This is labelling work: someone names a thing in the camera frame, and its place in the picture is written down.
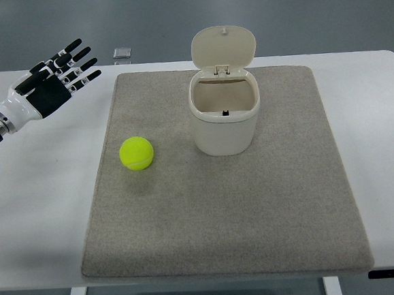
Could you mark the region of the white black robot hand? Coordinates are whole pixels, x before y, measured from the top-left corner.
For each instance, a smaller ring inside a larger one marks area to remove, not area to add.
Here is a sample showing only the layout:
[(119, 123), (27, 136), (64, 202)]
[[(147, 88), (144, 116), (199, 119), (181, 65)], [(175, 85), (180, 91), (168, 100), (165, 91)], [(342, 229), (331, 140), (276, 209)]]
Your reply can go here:
[(14, 134), (30, 121), (48, 117), (71, 98), (71, 93), (79, 91), (102, 74), (99, 69), (88, 76), (78, 78), (84, 71), (96, 64), (97, 58), (90, 59), (84, 65), (59, 78), (49, 77), (48, 70), (40, 71), (47, 64), (52, 73), (68, 71), (91, 51), (90, 47), (85, 47), (75, 55), (70, 54), (81, 43), (81, 39), (76, 39), (50, 59), (39, 62), (29, 70), (31, 76), (17, 86), (14, 83), (9, 88), (7, 98), (0, 102), (0, 134), (2, 136), (6, 133)]

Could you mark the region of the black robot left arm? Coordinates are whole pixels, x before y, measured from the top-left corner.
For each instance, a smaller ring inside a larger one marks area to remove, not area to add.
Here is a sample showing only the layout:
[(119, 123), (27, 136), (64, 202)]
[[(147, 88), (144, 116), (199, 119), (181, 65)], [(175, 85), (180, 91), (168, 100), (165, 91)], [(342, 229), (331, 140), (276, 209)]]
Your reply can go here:
[(90, 51), (83, 48), (73, 51), (82, 43), (77, 39), (46, 61), (40, 61), (14, 82), (7, 91), (7, 98), (0, 102), (0, 142), (6, 134), (20, 131), (30, 121), (44, 119), (63, 106), (73, 94), (101, 75), (94, 66), (97, 58), (76, 65)]

